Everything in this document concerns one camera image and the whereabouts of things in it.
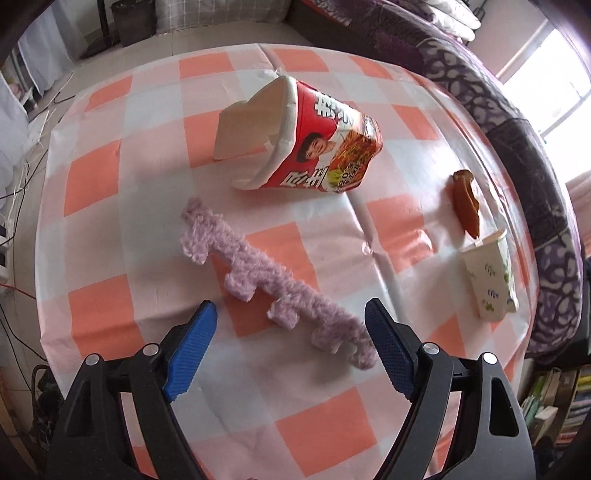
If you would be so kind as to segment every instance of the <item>red noodle cup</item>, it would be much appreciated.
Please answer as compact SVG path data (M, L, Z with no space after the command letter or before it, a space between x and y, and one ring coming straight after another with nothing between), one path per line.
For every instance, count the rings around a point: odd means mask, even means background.
M245 155L267 141L272 145L267 161L234 186L345 192L359 186L382 150L372 118L288 76L220 113L214 158Z

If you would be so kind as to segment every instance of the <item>checkered tablecloth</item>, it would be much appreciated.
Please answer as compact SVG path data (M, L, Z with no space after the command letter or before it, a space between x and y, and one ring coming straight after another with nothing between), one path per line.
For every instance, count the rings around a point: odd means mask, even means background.
M349 194L236 190L265 161L214 162L218 113L287 72L373 117L384 149ZM478 318L458 249L450 175L468 168L481 233L509 230L519 309ZM227 295L228 268L181 254L180 213L198 194L248 241L352 313L379 297L423 341L475 358L497 354L517 384L538 279L524 215L485 136L455 100L406 70L315 48L245 45L156 61L80 94L53 130L35 273L41 342L64 393L90 353L106 359L159 342L203 299L219 326L190 390L173 402L216 480L373 478L408 411L383 368L309 342L302 321L267 320L271 298ZM457 408L457 398L451 400ZM125 399L142 468L144 442ZM442 432L444 456L452 408Z

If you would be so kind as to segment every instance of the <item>bookshelf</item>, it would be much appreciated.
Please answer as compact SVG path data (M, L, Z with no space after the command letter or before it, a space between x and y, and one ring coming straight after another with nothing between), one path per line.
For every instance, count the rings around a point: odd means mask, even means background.
M547 436L564 450L591 410L591 365L536 372L521 408L533 445Z

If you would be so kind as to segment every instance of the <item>white paper cup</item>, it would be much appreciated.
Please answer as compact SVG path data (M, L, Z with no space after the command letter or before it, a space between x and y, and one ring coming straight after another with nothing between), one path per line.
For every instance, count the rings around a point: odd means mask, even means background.
M519 308L507 244L507 230L499 230L460 251L480 318L500 322Z

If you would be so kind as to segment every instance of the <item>red wire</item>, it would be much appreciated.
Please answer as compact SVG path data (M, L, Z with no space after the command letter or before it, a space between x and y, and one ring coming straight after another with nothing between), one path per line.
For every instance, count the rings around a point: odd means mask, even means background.
M22 293L23 295L26 295L27 297L32 298L33 300L37 300L33 295L31 295L30 293L27 293L24 290L21 290L18 287L15 287L14 285L6 285L5 283L0 283L0 287L5 287L5 288L10 288L11 290L16 290L19 291L20 293Z

